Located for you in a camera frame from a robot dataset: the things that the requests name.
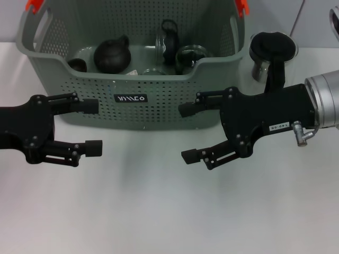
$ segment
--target label sticker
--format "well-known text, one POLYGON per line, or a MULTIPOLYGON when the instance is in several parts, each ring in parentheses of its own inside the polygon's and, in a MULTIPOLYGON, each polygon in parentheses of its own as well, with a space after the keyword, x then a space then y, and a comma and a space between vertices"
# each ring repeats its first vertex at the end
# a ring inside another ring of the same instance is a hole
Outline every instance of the label sticker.
POLYGON ((289 127, 290 127, 290 123, 289 122, 281 123, 281 124, 270 126, 270 131, 278 131, 278 130, 289 128, 289 127))
POLYGON ((148 102, 147 94, 115 94, 114 99, 118 103, 148 102))

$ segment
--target black teapot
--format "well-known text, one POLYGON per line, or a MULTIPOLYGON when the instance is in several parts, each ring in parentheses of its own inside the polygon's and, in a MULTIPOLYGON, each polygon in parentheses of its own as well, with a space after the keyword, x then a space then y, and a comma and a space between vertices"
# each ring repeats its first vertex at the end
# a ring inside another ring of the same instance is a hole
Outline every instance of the black teapot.
POLYGON ((117 74, 124 71, 131 62, 128 49, 129 39, 126 35, 117 40, 107 40, 94 52, 94 63, 99 71, 106 74, 117 74))

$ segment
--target metal cylinder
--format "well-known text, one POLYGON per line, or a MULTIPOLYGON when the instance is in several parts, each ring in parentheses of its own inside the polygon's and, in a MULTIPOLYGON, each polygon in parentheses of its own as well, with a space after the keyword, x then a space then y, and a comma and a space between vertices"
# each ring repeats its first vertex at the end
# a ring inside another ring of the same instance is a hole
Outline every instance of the metal cylinder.
POLYGON ((305 85, 320 128, 339 125, 339 71, 307 78, 305 85))

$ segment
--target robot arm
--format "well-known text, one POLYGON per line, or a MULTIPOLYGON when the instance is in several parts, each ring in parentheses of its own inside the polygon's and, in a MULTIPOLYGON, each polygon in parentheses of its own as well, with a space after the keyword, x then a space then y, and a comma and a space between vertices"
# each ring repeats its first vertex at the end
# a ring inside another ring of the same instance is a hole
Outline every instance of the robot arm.
MULTIPOLYGON (((330 12, 333 32, 339 40, 339 8, 330 12)), ((246 96, 238 88, 200 92, 194 103, 179 106, 182 117, 205 110, 219 110, 227 141, 214 147, 182 152, 187 164, 204 161, 212 170, 253 154, 263 136, 294 130, 297 144, 307 145, 320 128, 339 126, 339 71, 307 78, 305 84, 283 88, 281 65, 269 67, 264 94, 246 96), (304 133, 304 128, 314 129, 304 133)))
POLYGON ((76 93, 46 97, 35 95, 24 105, 0 107, 0 149, 22 151, 30 164, 48 162, 77 167, 81 155, 102 155, 102 141, 65 143, 54 140, 54 116, 71 112, 97 114, 99 102, 76 93))

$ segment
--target gray plastic basket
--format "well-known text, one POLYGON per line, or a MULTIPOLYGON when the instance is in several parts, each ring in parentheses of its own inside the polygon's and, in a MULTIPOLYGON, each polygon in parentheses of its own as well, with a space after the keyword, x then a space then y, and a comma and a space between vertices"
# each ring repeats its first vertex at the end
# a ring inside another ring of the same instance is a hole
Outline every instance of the gray plastic basket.
POLYGON ((80 99, 100 100, 99 115, 63 116, 69 123, 134 130, 206 128, 219 122, 217 111, 183 119, 178 105, 194 101, 197 92, 237 85, 248 38, 247 17, 239 17, 234 0, 44 0, 35 14, 33 9, 31 5, 22 15, 16 44, 29 57, 47 93, 77 92, 80 99), (129 37, 132 53, 126 72, 153 67, 153 46, 163 19, 178 23, 181 44, 199 44, 217 57, 201 59, 183 76, 97 73, 92 63, 95 47, 122 34, 129 37), (71 69, 67 61, 75 57, 83 58, 94 72, 71 69), (148 102, 117 103, 114 94, 147 94, 148 102))

